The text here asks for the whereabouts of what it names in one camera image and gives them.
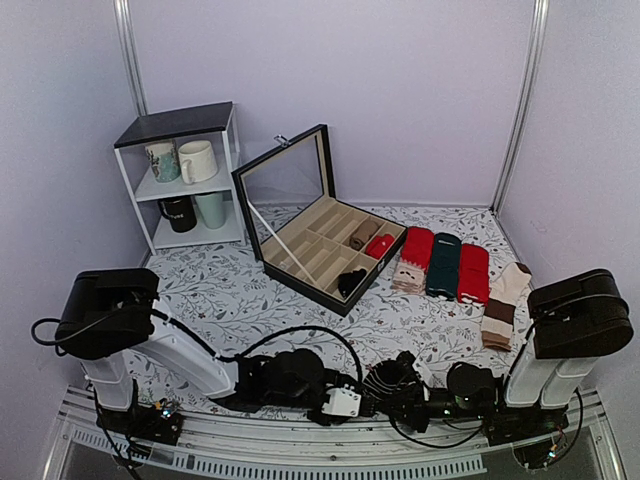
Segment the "black white striped sock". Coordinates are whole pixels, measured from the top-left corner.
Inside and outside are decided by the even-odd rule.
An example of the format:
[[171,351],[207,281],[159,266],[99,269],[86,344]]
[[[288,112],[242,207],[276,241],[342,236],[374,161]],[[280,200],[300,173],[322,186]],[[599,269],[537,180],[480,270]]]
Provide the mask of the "black white striped sock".
[[385,360],[376,364],[362,384],[359,414],[373,417],[383,413],[404,418],[424,400],[423,386],[410,363]]

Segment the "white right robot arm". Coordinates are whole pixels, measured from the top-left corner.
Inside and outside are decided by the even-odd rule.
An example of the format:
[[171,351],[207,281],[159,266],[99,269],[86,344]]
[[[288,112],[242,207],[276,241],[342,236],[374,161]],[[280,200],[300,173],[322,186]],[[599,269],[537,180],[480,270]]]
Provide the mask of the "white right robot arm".
[[566,411],[597,361],[633,338],[629,306],[613,274],[594,269],[533,290],[532,320],[508,373],[454,363],[446,386],[430,393],[415,365],[400,355],[385,414],[393,427],[423,433],[433,419],[478,419],[492,445],[567,427]]

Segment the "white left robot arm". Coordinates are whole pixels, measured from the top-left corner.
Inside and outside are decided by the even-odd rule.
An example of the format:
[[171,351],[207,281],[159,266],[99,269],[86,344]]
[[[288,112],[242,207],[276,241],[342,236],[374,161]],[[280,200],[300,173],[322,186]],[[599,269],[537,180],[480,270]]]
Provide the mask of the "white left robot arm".
[[248,348],[225,357],[172,315],[158,286],[158,276],[144,268],[82,272],[55,332],[55,346],[82,362],[99,404],[126,433],[141,433],[149,423],[146,408],[134,401],[126,350],[158,361],[228,410],[306,408],[321,425],[358,416],[360,375],[326,368],[309,349],[258,355]]

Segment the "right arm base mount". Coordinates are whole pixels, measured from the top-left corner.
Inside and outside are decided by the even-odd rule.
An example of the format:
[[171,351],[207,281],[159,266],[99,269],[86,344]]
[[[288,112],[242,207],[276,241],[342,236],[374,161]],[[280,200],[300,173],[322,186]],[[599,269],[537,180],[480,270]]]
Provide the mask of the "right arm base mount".
[[579,417],[571,439],[566,433],[569,427],[567,406],[554,410],[543,410],[537,406],[523,409],[504,408],[492,417],[483,419],[481,432],[490,446],[548,435],[549,438],[544,444],[517,447],[513,450],[516,461],[526,470],[546,469],[564,459],[580,437],[584,423],[584,401],[578,389],[574,391],[574,395],[579,405]]

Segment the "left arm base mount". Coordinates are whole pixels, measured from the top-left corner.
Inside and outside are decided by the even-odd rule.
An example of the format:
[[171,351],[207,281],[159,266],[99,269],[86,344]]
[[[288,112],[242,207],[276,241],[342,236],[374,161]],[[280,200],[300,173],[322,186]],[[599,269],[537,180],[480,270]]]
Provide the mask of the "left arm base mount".
[[97,425],[107,431],[123,434],[128,440],[141,439],[171,446],[178,443],[184,416],[166,399],[154,405],[141,405],[136,380],[133,381],[131,403],[126,410],[106,408],[98,400],[96,405]]

